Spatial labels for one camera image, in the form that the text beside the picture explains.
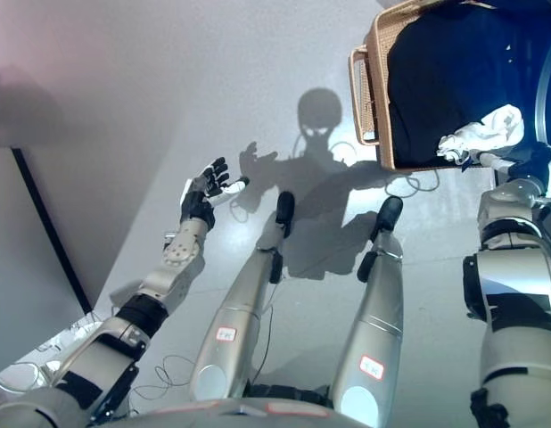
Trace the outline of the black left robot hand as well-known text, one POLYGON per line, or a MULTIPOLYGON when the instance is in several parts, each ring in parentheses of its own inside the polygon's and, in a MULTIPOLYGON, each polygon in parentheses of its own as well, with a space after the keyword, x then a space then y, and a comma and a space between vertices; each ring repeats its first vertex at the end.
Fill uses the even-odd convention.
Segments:
POLYGON ((229 179, 224 157, 208 164, 198 176, 187 179, 179 201, 180 222, 197 218, 211 230, 216 223, 214 209, 242 193, 250 183, 246 176, 232 182, 229 179))

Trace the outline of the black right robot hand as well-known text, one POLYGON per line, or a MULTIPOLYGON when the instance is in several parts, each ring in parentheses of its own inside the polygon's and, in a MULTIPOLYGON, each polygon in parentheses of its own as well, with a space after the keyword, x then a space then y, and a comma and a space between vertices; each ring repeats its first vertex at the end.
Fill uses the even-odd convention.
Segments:
POLYGON ((479 163, 492 168, 509 179, 535 178, 543 195, 551 199, 551 150, 534 149, 527 160, 510 160, 493 152, 482 152, 479 163))

